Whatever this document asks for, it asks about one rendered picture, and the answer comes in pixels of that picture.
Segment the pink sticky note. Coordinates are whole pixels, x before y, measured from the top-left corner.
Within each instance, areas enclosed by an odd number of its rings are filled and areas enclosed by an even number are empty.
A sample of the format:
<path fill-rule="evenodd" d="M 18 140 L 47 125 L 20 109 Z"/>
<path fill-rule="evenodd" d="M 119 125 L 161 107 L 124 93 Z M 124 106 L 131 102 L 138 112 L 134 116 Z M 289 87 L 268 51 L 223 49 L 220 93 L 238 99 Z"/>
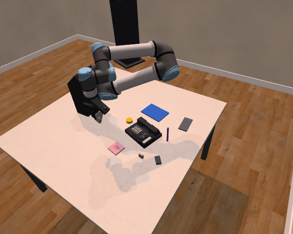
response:
<path fill-rule="evenodd" d="M 112 144 L 111 146 L 108 147 L 108 149 L 114 154 L 117 155 L 118 153 L 120 153 L 123 149 L 125 149 L 125 147 L 120 144 L 118 141 L 116 141 L 114 144 Z"/>

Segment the orange short cylinder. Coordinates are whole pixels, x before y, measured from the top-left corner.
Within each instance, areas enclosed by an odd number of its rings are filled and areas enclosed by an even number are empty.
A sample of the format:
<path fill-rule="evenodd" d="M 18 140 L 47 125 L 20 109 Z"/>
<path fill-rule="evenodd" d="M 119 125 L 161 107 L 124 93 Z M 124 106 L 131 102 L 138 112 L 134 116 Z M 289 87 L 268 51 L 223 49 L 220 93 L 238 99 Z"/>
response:
<path fill-rule="evenodd" d="M 133 120 L 132 120 L 132 118 L 128 117 L 128 118 L 126 119 L 126 122 L 127 122 L 128 124 L 130 124 L 130 123 L 133 122 Z"/>

